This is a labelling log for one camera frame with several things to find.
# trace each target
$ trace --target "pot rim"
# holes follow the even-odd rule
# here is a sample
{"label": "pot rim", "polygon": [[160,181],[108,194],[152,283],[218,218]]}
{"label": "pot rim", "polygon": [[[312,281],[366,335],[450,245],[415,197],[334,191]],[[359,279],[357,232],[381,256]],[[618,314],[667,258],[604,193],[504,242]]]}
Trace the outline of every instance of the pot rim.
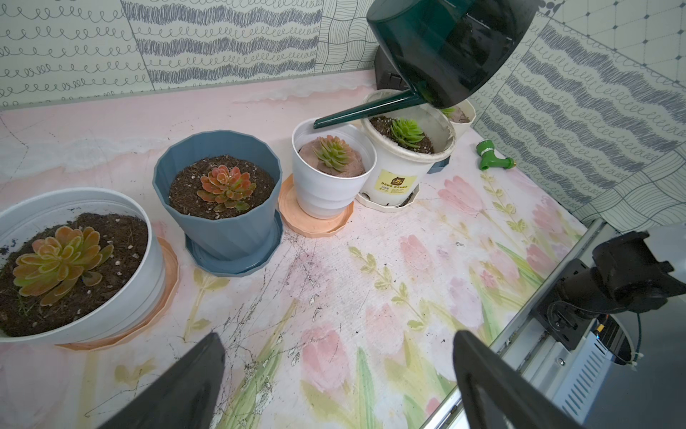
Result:
{"label": "pot rim", "polygon": [[[379,89],[368,94],[364,98],[363,103],[368,103],[369,101],[371,101],[370,99],[375,95],[387,96],[394,95],[399,92],[400,91],[395,89]],[[387,138],[386,136],[382,135],[379,131],[377,131],[377,129],[374,128],[371,121],[369,120],[369,117],[362,118],[362,128],[366,133],[370,133],[376,139],[376,141],[388,152],[391,152],[392,154],[407,159],[409,161],[414,161],[422,164],[433,164],[446,159],[453,153],[456,146],[455,128],[453,127],[453,124],[448,120],[448,118],[445,117],[445,115],[443,115],[443,113],[441,113],[438,109],[434,107],[428,106],[426,104],[420,104],[418,106],[413,107],[424,110],[429,117],[434,118],[441,125],[441,128],[444,128],[448,132],[449,137],[445,149],[435,154],[421,154],[412,150],[402,148],[396,142]]]}
{"label": "pot rim", "polygon": [[128,204],[132,205],[139,213],[141,213],[143,215],[143,220],[145,221],[145,226],[147,227],[147,242],[146,242],[146,247],[145,247],[145,253],[143,254],[143,257],[141,258],[141,263],[138,265],[138,268],[136,268],[136,270],[133,272],[133,274],[131,275],[131,278],[126,282],[126,284],[124,286],[121,287],[121,289],[119,289],[119,291],[116,294],[114,294],[111,298],[109,298],[107,301],[105,301],[101,306],[99,306],[98,308],[96,308],[92,312],[88,313],[87,315],[83,316],[82,318],[79,318],[73,322],[67,323],[66,325],[57,327],[55,329],[51,329],[49,331],[41,332],[39,334],[24,335],[24,336],[0,337],[0,344],[1,343],[17,343],[20,341],[43,338],[43,337],[46,337],[48,335],[55,334],[57,332],[66,331],[70,327],[73,327],[73,326],[77,325],[78,323],[81,323],[82,321],[87,320],[89,317],[91,317],[92,314],[97,313],[98,311],[100,311],[100,309],[104,308],[109,303],[112,303],[118,296],[122,295],[124,293],[124,290],[127,289],[129,287],[129,285],[132,283],[132,281],[136,279],[137,275],[141,272],[143,264],[148,259],[148,255],[150,254],[150,248],[152,246],[152,239],[153,239],[154,234],[153,234],[153,230],[152,230],[152,225],[150,224],[150,218],[147,216],[147,213],[145,212],[145,210],[143,210],[141,205],[139,203],[137,203],[136,201],[134,201],[131,197],[129,197],[125,194],[122,194],[121,192],[113,191],[111,189],[107,189],[104,187],[91,187],[91,186],[70,187],[70,188],[66,188],[66,189],[59,189],[57,191],[46,192],[46,193],[41,194],[41,195],[36,195],[36,196],[33,196],[27,200],[20,202],[17,205],[11,206],[10,208],[3,210],[0,213],[0,220],[10,211],[21,209],[23,206],[31,204],[34,201],[40,200],[40,199],[45,198],[45,197],[50,197],[53,195],[68,194],[68,193],[74,192],[74,191],[77,191],[77,192],[79,192],[79,191],[90,191],[90,192],[96,191],[96,192],[103,192],[105,194],[111,194],[111,195],[118,196],[120,198],[123,198]]}
{"label": "pot rim", "polygon": [[[158,174],[157,172],[158,172],[158,167],[159,167],[159,165],[160,165],[160,162],[162,161],[162,158],[163,158],[166,154],[169,153],[169,151],[171,151],[172,149],[174,149],[176,146],[180,145],[181,143],[184,143],[186,140],[188,140],[188,139],[190,139],[190,138],[192,138],[192,137],[195,137],[196,135],[206,134],[206,133],[208,133],[208,132],[218,132],[218,131],[222,131],[222,132],[232,132],[232,133],[234,133],[234,134],[240,134],[240,135],[244,135],[244,136],[247,136],[247,137],[252,137],[253,139],[257,140],[259,143],[262,143],[262,144],[269,150],[269,152],[274,156],[274,158],[276,159],[276,164],[279,166],[279,179],[276,181],[276,184],[274,185],[274,189],[272,189],[272,193],[269,195],[269,198],[267,198],[267,199],[266,199],[262,204],[260,204],[259,206],[254,207],[253,209],[251,209],[250,211],[248,211],[248,212],[246,212],[246,213],[241,213],[241,214],[239,214],[238,216],[234,216],[234,217],[232,217],[232,218],[224,218],[224,219],[206,219],[206,218],[201,218],[201,217],[198,217],[198,216],[193,216],[193,215],[188,215],[188,214],[185,214],[185,213],[181,213],[179,210],[174,209],[171,205],[167,204],[167,202],[165,201],[165,199],[164,199],[164,197],[163,197],[163,195],[162,195],[162,192],[161,192],[160,189],[157,187],[157,174]],[[264,204],[267,203],[267,201],[271,200],[272,198],[279,198],[279,193],[278,193],[278,192],[274,192],[274,191],[275,191],[276,189],[281,189],[281,183],[282,183],[282,181],[283,181],[283,168],[281,168],[281,160],[280,160],[280,158],[274,153],[274,151],[272,150],[272,148],[271,148],[267,143],[265,143],[264,141],[258,139],[258,138],[255,137],[254,135],[245,134],[244,132],[238,132],[238,131],[233,131],[233,130],[212,130],[212,131],[197,132],[197,133],[195,133],[195,134],[193,134],[193,135],[189,135],[188,137],[186,137],[185,139],[183,139],[183,140],[181,140],[181,141],[178,141],[178,142],[174,143],[173,145],[171,145],[170,147],[168,147],[167,150],[157,159],[157,162],[155,163],[155,168],[154,168],[154,171],[153,171],[153,174],[152,174],[152,187],[155,189],[155,192],[157,193],[157,198],[160,200],[160,202],[162,203],[162,206],[164,206],[164,207],[166,208],[166,210],[174,210],[179,216],[184,216],[184,217],[186,217],[186,218],[191,218],[191,219],[197,220],[198,222],[213,222],[213,223],[221,223],[221,222],[231,223],[231,222],[236,222],[236,221],[237,221],[238,219],[240,219],[241,217],[250,214],[253,210],[262,207]]]}
{"label": "pot rim", "polygon": [[[372,166],[371,166],[370,168],[367,169],[367,171],[365,171],[364,173],[360,174],[359,176],[354,176],[354,177],[339,177],[339,176],[332,176],[332,175],[330,175],[330,174],[324,173],[323,171],[320,171],[319,169],[317,169],[317,168],[315,168],[315,167],[312,167],[310,164],[308,164],[307,162],[305,162],[305,160],[300,156],[300,153],[298,153],[298,149],[296,149],[296,130],[297,130],[298,128],[300,128],[302,125],[306,124],[306,123],[314,124],[314,122],[315,122],[316,120],[317,120],[317,118],[311,117],[311,118],[309,118],[309,119],[306,119],[306,120],[302,121],[301,123],[299,123],[298,125],[296,125],[295,128],[293,128],[293,132],[291,133],[291,148],[293,148],[293,152],[295,152],[295,154],[296,154],[296,155],[298,156],[298,158],[303,162],[303,164],[305,164],[307,167],[309,167],[310,170],[313,170],[313,171],[315,171],[315,172],[317,172],[317,173],[323,175],[324,177],[333,178],[333,179],[338,179],[338,180],[342,180],[342,181],[355,180],[355,179],[359,179],[359,178],[361,178],[361,177],[368,176],[368,175],[372,172],[372,170],[374,170],[374,167],[377,166],[377,162],[379,161],[379,157],[378,157],[378,155],[377,155],[377,149],[374,147],[374,144],[373,144],[371,141],[369,141],[368,147],[372,149],[372,153],[374,154],[374,162],[372,163]],[[339,126],[338,126],[338,128],[343,128],[343,127],[346,127],[346,128],[353,127],[353,128],[355,129],[356,132],[361,133],[363,136],[365,136],[365,137],[367,138],[367,140],[369,140],[369,137],[367,137],[367,136],[364,134],[364,132],[362,132],[361,130],[359,130],[356,126],[354,126],[354,125],[352,125],[352,124],[350,124],[350,123],[344,124],[344,125],[339,125]]]}

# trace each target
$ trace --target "blue flower pot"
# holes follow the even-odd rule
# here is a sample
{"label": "blue flower pot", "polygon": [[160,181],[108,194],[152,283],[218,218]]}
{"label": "blue flower pot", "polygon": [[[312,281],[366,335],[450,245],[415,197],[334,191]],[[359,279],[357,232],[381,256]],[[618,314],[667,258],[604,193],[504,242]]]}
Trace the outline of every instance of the blue flower pot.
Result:
{"label": "blue flower pot", "polygon": [[[221,155],[245,159],[262,167],[276,182],[272,195],[247,213],[227,219],[198,218],[173,209],[169,205],[169,189],[176,175],[200,159]],[[162,205],[195,245],[214,258],[237,261],[254,259],[256,252],[265,248],[265,241],[275,234],[274,230],[278,230],[274,217],[278,216],[275,211],[281,176],[279,158],[263,141],[235,131],[208,131],[192,135],[167,149],[155,165],[152,185]],[[259,259],[270,257],[273,250],[260,255]]]}

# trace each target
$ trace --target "green succulent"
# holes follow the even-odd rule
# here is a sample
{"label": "green succulent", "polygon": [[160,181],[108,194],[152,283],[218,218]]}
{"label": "green succulent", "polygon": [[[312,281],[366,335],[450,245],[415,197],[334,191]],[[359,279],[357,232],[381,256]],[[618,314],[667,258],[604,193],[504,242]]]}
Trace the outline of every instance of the green succulent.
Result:
{"label": "green succulent", "polygon": [[443,115],[445,115],[445,117],[447,117],[447,118],[450,118],[450,115],[452,115],[452,114],[455,113],[456,111],[458,111],[458,110],[457,110],[456,108],[454,108],[454,107],[448,107],[448,108],[442,108],[442,109],[440,109],[440,112],[441,112]]}
{"label": "green succulent", "polygon": [[319,137],[319,142],[322,147],[314,152],[327,167],[333,168],[337,172],[343,172],[345,166],[351,161],[351,151],[350,146],[341,140],[339,137],[334,137],[328,135],[325,139],[324,137]]}
{"label": "green succulent", "polygon": [[419,148],[415,143],[419,143],[425,137],[417,122],[411,119],[393,119],[391,131],[398,144],[406,148]]}

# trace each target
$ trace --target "watering can spout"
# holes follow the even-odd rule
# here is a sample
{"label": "watering can spout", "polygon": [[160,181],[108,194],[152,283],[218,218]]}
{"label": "watering can spout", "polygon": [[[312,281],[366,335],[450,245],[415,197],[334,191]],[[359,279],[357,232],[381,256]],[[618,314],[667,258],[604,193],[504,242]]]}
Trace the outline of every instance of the watering can spout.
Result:
{"label": "watering can spout", "polygon": [[342,112],[334,113],[333,115],[321,117],[314,122],[313,128],[317,129],[342,124],[344,122],[354,121],[355,119],[380,115],[382,113],[397,111],[402,108],[417,106],[424,103],[426,103],[426,101],[422,97],[408,89],[381,100],[376,100],[374,102],[349,108]]}

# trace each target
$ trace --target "potting soil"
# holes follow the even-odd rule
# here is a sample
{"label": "potting soil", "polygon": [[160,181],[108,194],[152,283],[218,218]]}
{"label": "potting soil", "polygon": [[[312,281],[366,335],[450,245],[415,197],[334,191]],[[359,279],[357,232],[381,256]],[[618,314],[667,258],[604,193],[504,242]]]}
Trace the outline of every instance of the potting soil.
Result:
{"label": "potting soil", "polygon": [[[386,116],[375,116],[371,119],[369,119],[369,122],[371,122],[372,126],[376,128],[376,130],[381,133],[384,137],[390,139],[391,141],[394,141],[395,143],[398,143],[396,138],[393,136],[393,131],[391,129],[391,125],[393,124],[393,119],[386,117]],[[413,152],[418,152],[421,154],[432,154],[434,152],[434,145],[431,143],[431,140],[429,140],[429,137],[424,136],[424,139],[420,141],[419,143],[415,143],[416,145],[419,145],[418,148],[407,148],[405,146],[402,146],[400,143],[398,143],[398,146],[400,146],[403,149],[406,150],[411,150]]]}
{"label": "potting soil", "polygon": [[[249,210],[227,209],[224,211],[214,211],[214,208],[217,206],[216,202],[207,202],[198,196],[197,192],[202,189],[200,177],[222,164],[230,170],[238,167],[241,173],[250,173],[250,181],[255,183],[257,187],[251,196],[241,200],[248,203],[250,206]],[[201,159],[193,165],[184,168],[176,175],[169,188],[169,205],[179,213],[199,218],[212,220],[233,218],[248,213],[265,202],[272,194],[275,186],[274,179],[262,167],[229,155],[216,156],[214,158]]]}
{"label": "potting soil", "polygon": [[[53,305],[42,307],[42,295],[19,295],[19,288],[13,283],[12,270],[16,267],[19,256],[34,252],[31,245],[35,240],[53,237],[57,228],[63,225],[72,229],[93,227],[100,233],[100,248],[111,242],[115,249],[112,257],[93,269],[102,274],[100,283],[89,288],[79,279],[67,295]],[[45,229],[13,252],[0,270],[0,329],[9,336],[34,335],[57,329],[86,316],[126,285],[141,264],[146,248],[145,222],[133,216],[83,213],[73,222]]]}

